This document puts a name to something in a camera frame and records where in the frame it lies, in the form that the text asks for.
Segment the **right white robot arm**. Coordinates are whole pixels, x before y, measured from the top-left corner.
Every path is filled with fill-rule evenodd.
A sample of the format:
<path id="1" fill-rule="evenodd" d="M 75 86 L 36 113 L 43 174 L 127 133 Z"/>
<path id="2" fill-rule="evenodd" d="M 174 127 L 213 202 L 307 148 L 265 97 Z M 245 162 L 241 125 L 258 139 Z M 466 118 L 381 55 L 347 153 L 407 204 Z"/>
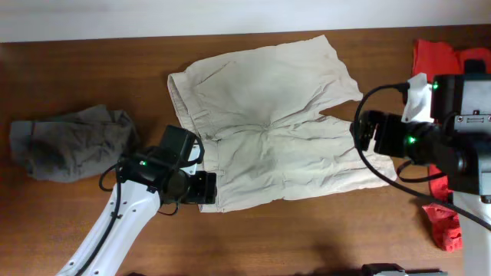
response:
<path id="1" fill-rule="evenodd" d="M 467 275 L 490 273 L 490 134 L 484 126 L 445 130 L 428 122 L 404 122 L 380 111 L 358 111 L 352 123 L 355 148 L 367 168 L 389 185 L 455 211 L 463 232 Z M 384 156 L 408 159 L 418 166 L 434 165 L 448 179 L 453 201 L 443 202 L 387 178 L 364 155 L 371 142 Z"/>

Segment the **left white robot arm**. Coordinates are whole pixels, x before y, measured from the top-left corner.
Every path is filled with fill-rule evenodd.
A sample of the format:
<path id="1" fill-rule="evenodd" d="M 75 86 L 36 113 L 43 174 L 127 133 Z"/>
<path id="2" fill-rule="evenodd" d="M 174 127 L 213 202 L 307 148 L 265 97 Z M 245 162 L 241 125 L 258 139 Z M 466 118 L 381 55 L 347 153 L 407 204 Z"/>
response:
<path id="1" fill-rule="evenodd" d="M 176 156 L 126 158 L 116 165 L 110 199 L 77 251 L 58 272 L 62 276 L 115 275 L 145 225 L 163 205 L 210 205 L 216 174 L 198 171 L 204 149 L 193 145 L 180 164 Z"/>

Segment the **beige cargo shorts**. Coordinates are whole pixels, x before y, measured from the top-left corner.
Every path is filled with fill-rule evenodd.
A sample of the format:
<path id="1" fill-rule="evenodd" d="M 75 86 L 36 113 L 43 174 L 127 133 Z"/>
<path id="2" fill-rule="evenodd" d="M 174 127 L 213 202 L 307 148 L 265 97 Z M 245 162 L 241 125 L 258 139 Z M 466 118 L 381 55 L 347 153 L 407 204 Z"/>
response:
<path id="1" fill-rule="evenodd" d="M 325 36 L 196 61 L 167 86 L 180 125 L 203 141 L 202 167 L 217 175 L 216 203 L 202 212 L 384 184 L 358 155 L 349 122 L 325 115 L 362 98 Z M 389 157 L 365 156 L 395 179 Z"/>

